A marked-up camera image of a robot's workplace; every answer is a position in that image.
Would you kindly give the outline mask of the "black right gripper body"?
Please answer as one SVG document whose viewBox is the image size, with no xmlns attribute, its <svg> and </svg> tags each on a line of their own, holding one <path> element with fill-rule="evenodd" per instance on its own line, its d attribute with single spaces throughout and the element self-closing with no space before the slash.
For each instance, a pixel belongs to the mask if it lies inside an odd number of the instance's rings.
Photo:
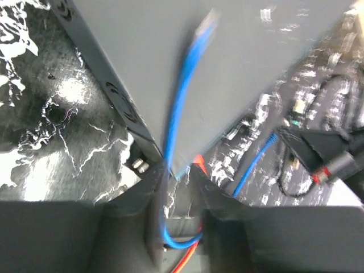
<svg viewBox="0 0 364 273">
<path fill-rule="evenodd" d="M 316 184 L 347 179 L 363 169 L 363 134 L 311 133 L 309 143 L 322 160 L 312 173 Z"/>
</svg>

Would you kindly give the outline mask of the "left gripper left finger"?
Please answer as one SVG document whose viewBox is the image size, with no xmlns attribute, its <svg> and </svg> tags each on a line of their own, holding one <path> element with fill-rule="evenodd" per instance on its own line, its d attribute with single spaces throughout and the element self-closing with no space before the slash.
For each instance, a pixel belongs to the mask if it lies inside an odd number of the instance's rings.
<svg viewBox="0 0 364 273">
<path fill-rule="evenodd" d="M 1 202 L 2 272 L 158 272 L 168 168 L 109 202 Z"/>
</svg>

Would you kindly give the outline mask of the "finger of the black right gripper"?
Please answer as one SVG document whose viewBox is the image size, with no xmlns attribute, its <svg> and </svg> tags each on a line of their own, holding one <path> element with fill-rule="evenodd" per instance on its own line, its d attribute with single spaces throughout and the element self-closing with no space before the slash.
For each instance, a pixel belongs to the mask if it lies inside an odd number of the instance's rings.
<svg viewBox="0 0 364 273">
<path fill-rule="evenodd" d="M 278 135 L 310 173 L 344 152 L 349 144 L 336 131 L 280 128 Z"/>
</svg>

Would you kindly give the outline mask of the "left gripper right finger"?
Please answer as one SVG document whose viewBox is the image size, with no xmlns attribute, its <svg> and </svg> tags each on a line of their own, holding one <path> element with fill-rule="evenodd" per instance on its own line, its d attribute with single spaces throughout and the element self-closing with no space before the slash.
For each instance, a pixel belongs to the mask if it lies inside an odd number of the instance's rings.
<svg viewBox="0 0 364 273">
<path fill-rule="evenodd" d="M 198 166 L 203 272 L 362 272 L 360 206 L 248 206 Z"/>
</svg>

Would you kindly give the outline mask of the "dark grey network switch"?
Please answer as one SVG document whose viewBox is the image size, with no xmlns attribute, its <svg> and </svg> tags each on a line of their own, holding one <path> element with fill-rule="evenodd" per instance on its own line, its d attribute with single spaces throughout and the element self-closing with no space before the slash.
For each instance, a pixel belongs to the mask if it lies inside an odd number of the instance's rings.
<svg viewBox="0 0 364 273">
<path fill-rule="evenodd" d="M 171 171 L 181 175 L 348 11 L 351 1 L 51 1 L 86 65 L 158 160 L 187 50 L 213 14 L 187 90 Z"/>
</svg>

